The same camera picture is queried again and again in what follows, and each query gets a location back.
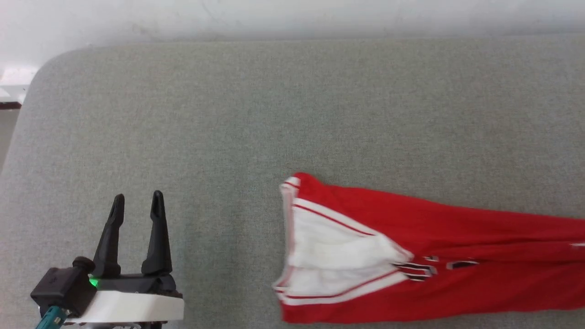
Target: gray cushion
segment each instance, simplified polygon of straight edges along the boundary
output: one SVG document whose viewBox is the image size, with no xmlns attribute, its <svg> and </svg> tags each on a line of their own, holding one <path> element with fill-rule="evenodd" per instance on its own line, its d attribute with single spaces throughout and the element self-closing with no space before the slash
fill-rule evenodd
<svg viewBox="0 0 585 329">
<path fill-rule="evenodd" d="M 0 180 L 0 323 L 34 327 L 29 292 L 50 266 L 93 256 L 117 193 L 126 196 L 126 273 L 146 256 L 152 192 L 165 195 L 186 302 L 185 321 L 168 328 L 287 326 L 270 285 L 284 253 L 278 184 L 296 171 L 583 218 L 584 53 L 585 36 L 558 35 L 146 44 L 60 56 L 32 83 Z M 569 327 L 585 327 L 585 313 L 352 328 Z"/>
</svg>

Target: white lining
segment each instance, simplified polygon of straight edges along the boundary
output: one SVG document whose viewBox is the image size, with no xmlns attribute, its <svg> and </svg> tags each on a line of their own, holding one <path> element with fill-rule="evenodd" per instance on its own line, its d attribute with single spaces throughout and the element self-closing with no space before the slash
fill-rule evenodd
<svg viewBox="0 0 585 329">
<path fill-rule="evenodd" d="M 391 263 L 408 262 L 413 257 L 412 253 L 400 247 L 387 236 L 353 220 L 348 216 L 345 216 L 335 210 L 324 207 L 312 201 L 297 198 L 298 188 L 300 185 L 301 180 L 299 178 L 290 177 L 280 186 L 280 190 L 283 195 L 285 231 L 287 236 L 287 257 L 285 258 L 283 273 L 280 278 L 273 284 L 273 288 L 276 290 L 278 298 L 284 304 L 294 306 L 306 304 L 339 303 L 408 280 L 408 276 L 398 272 L 396 267 Z M 298 205 L 311 211 L 293 207 L 293 205 Z M 377 246 L 375 250 L 380 251 L 382 258 L 388 257 L 388 261 L 383 262 L 383 259 L 381 258 L 382 262 L 377 266 L 367 268 L 361 268 L 358 266 L 355 269 L 347 270 L 330 270 L 320 267 L 315 268 L 314 264 L 309 265 L 307 263 L 304 265 L 306 262 L 304 263 L 302 261 L 299 262 L 302 267 L 297 268 L 293 266 L 290 261 L 294 258 L 295 251 L 297 251 L 299 248 L 303 249 L 302 245 L 296 246 L 299 241 L 306 242 L 306 238 L 311 238 L 311 236 L 321 237 L 327 234 L 326 232 L 317 233 L 317 231 L 313 231 L 313 229 L 307 226 L 307 224 L 310 226 L 311 223 L 318 224 L 319 222 L 322 223 L 320 225 L 325 224 L 326 226 L 331 227 L 333 230 L 331 233 L 334 231 L 338 232 L 338 234 L 345 232 L 345 237 L 349 239 L 355 239 L 351 238 L 351 236 L 366 238 L 368 240 L 375 238 L 379 241 L 379 246 Z M 296 237 L 295 235 L 301 233 L 301 231 L 296 232 L 297 229 L 301 228 L 298 225 L 303 225 L 305 227 L 301 230 L 305 233 Z M 334 244 L 339 243 L 339 241 L 336 242 L 337 239 L 339 239 L 339 237 L 335 238 L 331 242 Z M 310 250 L 312 249 L 309 248 L 304 250 L 305 252 L 309 250 L 308 252 L 310 253 Z M 298 276 L 297 279 L 300 281 L 292 281 L 296 276 Z M 332 279 L 327 279 L 325 282 L 321 281 L 323 278 L 328 276 L 331 276 Z"/>
<path fill-rule="evenodd" d="M 278 298 L 286 305 L 309 305 L 309 304 L 335 304 L 343 301 L 348 301 L 365 294 L 376 292 L 378 290 L 394 286 L 397 283 L 408 280 L 408 277 L 401 272 L 394 272 L 386 277 L 379 280 L 367 283 L 363 286 L 348 291 L 347 293 L 340 294 L 335 297 L 316 297 L 316 298 L 290 298 L 284 293 L 277 293 Z"/>
<path fill-rule="evenodd" d="M 389 266 L 409 259 L 383 234 L 365 235 L 323 215 L 304 208 L 293 208 L 294 251 L 288 264 L 321 270 L 359 270 Z M 378 272 L 372 278 L 389 272 Z"/>
</svg>

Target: red sweatpants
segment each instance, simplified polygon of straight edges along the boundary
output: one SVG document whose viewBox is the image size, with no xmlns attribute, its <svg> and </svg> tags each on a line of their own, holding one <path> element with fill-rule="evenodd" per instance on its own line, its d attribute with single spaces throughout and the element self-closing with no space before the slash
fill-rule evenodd
<svg viewBox="0 0 585 329">
<path fill-rule="evenodd" d="M 282 186 L 291 323 L 410 321 L 585 306 L 585 221 L 327 186 Z"/>
</svg>

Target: white stripe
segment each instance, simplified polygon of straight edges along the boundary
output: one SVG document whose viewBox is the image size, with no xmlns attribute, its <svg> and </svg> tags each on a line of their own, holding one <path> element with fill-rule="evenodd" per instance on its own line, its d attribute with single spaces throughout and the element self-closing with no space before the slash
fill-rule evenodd
<svg viewBox="0 0 585 329">
<path fill-rule="evenodd" d="M 295 186 L 297 186 L 297 187 L 301 185 L 301 179 L 300 179 L 300 178 L 298 178 L 298 177 L 294 177 L 294 176 L 293 176 L 293 177 L 289 177 L 289 178 L 288 178 L 287 180 L 285 180 L 284 182 L 285 182 L 285 183 L 290 183 L 290 184 L 292 184 L 292 185 L 295 185 Z"/>
<path fill-rule="evenodd" d="M 321 223 L 322 225 L 325 225 L 329 228 L 333 228 L 335 230 L 341 230 L 343 232 L 351 234 L 352 236 L 363 237 L 363 238 L 372 237 L 372 235 L 364 234 L 364 233 L 360 233 L 360 232 L 356 231 L 351 226 L 340 225 L 340 223 L 334 222 L 334 221 L 330 220 L 329 218 L 324 217 L 320 213 L 315 213 L 311 210 L 307 210 L 304 208 L 298 208 L 298 207 L 294 207 L 292 210 L 293 210 L 292 211 L 293 218 L 297 222 L 302 221 L 305 223 L 310 223 L 310 222 Z"/>
<path fill-rule="evenodd" d="M 303 299 L 295 299 L 289 298 L 284 293 L 277 293 L 278 298 L 286 305 L 309 305 L 309 304 L 335 304 L 341 303 L 343 301 L 348 301 L 365 294 L 369 294 L 372 292 L 376 292 L 378 290 L 388 288 L 390 286 L 394 286 L 397 283 L 402 281 L 408 280 L 408 277 L 401 272 L 396 272 L 394 274 L 388 275 L 387 277 L 383 277 L 380 280 L 376 280 L 370 282 L 366 285 L 363 285 L 359 288 L 353 289 L 345 294 L 336 297 L 322 297 L 322 298 L 303 298 Z"/>
<path fill-rule="evenodd" d="M 340 213 L 338 213 L 337 211 L 335 211 L 333 209 L 324 207 L 324 206 L 322 206 L 320 204 L 311 202 L 309 200 L 296 198 L 294 200 L 294 204 L 300 205 L 300 206 L 305 207 L 305 208 L 309 208 L 309 209 L 314 210 L 314 211 L 316 211 L 316 212 L 318 212 L 320 214 L 323 214 L 323 215 L 325 215 L 327 217 L 331 217 L 334 220 L 336 220 L 338 222 L 341 222 L 341 223 L 343 223 L 343 224 L 345 224 L 345 225 L 347 225 L 347 226 L 349 226 L 351 228 L 355 228 L 355 229 L 357 229 L 357 230 L 359 230 L 361 232 L 368 233 L 368 234 L 372 234 L 372 235 L 380 234 L 379 232 L 377 232 L 377 231 L 375 231 L 375 230 L 373 230 L 373 229 L 371 229 L 371 228 L 363 225 L 360 222 L 357 222 L 357 221 L 355 221 L 355 220 L 353 220 L 353 219 L 345 216 L 344 214 L 340 214 Z"/>
</svg>

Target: white plastic bracket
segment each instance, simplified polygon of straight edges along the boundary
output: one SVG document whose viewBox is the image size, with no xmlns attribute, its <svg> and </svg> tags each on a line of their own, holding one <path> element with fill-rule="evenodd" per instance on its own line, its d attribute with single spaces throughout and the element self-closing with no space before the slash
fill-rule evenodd
<svg viewBox="0 0 585 329">
<path fill-rule="evenodd" d="M 38 68 L 7 67 L 0 75 L 0 102 L 25 101 L 30 82 L 35 77 Z"/>
<path fill-rule="evenodd" d="M 185 301 L 158 294 L 98 291 L 85 313 L 67 323 L 138 323 L 182 320 Z"/>
</svg>

